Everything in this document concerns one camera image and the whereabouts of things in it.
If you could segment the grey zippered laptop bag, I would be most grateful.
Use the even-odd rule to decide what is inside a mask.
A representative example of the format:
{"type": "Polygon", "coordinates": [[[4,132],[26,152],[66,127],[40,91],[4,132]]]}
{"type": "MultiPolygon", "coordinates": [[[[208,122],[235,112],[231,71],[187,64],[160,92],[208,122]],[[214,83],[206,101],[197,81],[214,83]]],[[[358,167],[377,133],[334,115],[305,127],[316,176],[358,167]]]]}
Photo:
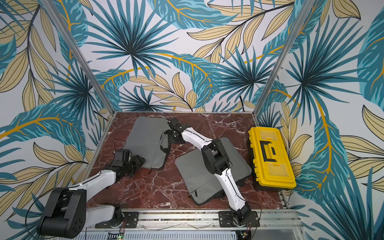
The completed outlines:
{"type": "Polygon", "coordinates": [[[143,168],[160,169],[169,154],[169,129],[166,119],[138,117],[123,148],[144,158],[143,168]]]}

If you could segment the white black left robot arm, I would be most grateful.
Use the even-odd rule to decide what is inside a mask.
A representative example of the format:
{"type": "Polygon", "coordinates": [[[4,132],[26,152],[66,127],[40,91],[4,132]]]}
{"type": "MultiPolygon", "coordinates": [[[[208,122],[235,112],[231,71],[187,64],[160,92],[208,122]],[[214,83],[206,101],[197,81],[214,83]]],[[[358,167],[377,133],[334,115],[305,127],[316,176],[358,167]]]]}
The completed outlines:
{"type": "Polygon", "coordinates": [[[122,151],[112,163],[98,174],[70,188],[55,188],[38,222],[40,236],[73,239],[84,228],[100,224],[122,230],[127,222],[117,204],[88,208],[87,202],[102,190],[132,177],[145,163],[145,159],[122,151]]]}

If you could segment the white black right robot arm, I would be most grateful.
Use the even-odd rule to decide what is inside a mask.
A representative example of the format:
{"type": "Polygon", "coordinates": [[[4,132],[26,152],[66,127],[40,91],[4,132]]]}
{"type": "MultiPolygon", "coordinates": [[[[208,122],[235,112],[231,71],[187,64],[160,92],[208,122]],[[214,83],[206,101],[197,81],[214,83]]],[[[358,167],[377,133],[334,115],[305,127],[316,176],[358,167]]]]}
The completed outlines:
{"type": "Polygon", "coordinates": [[[252,210],[236,184],[232,174],[233,163],[222,141],[207,138],[176,118],[170,119],[168,125],[173,132],[172,143],[190,143],[200,150],[207,171],[217,178],[227,196],[234,224],[245,225],[252,210]]]}

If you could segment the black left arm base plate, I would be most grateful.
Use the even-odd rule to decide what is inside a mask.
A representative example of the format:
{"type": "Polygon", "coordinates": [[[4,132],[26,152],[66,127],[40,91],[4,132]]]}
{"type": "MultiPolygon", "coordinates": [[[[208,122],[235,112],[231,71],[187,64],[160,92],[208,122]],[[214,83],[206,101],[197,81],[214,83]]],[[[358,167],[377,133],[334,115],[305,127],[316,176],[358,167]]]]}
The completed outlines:
{"type": "Polygon", "coordinates": [[[138,224],[139,212],[122,212],[113,218],[95,225],[96,229],[135,229],[138,224]]]}

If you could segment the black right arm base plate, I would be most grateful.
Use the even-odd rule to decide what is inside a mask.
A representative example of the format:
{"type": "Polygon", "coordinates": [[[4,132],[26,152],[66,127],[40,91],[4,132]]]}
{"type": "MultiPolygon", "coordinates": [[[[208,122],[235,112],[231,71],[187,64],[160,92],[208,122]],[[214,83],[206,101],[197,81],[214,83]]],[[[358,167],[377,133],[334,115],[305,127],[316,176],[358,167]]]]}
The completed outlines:
{"type": "Polygon", "coordinates": [[[250,215],[241,219],[231,211],[220,211],[219,224],[221,228],[241,228],[241,227],[259,227],[260,218],[256,211],[251,211],[250,215]]]}

